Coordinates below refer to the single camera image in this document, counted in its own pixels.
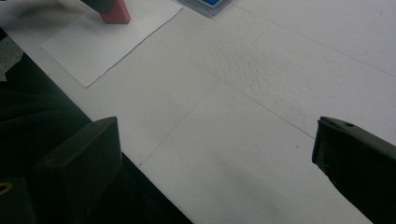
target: blue container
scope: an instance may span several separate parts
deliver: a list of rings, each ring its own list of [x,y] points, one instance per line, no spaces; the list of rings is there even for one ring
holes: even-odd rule
[[[178,0],[187,7],[213,18],[233,0]]]

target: white table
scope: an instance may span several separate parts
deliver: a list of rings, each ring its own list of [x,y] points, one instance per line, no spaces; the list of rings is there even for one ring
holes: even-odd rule
[[[395,3],[184,8],[85,89],[40,48],[86,10],[62,1],[14,20],[23,0],[0,2],[0,26],[91,119],[119,118],[123,152],[193,222],[370,223],[310,158],[320,116],[396,145]]]

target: blue lid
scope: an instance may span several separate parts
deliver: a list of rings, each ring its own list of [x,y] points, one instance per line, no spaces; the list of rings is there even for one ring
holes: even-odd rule
[[[219,0],[202,0],[202,1],[208,3],[211,6],[214,6]]]

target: red eraser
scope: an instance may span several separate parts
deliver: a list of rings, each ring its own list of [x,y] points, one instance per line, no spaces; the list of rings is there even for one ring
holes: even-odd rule
[[[131,20],[131,16],[123,0],[116,0],[111,11],[107,14],[101,13],[100,16],[108,24],[128,24]]]

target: white paper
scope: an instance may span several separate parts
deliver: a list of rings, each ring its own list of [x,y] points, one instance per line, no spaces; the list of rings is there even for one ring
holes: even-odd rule
[[[88,87],[182,9],[169,0],[125,0],[125,5],[129,24],[105,24],[90,10],[42,47]]]

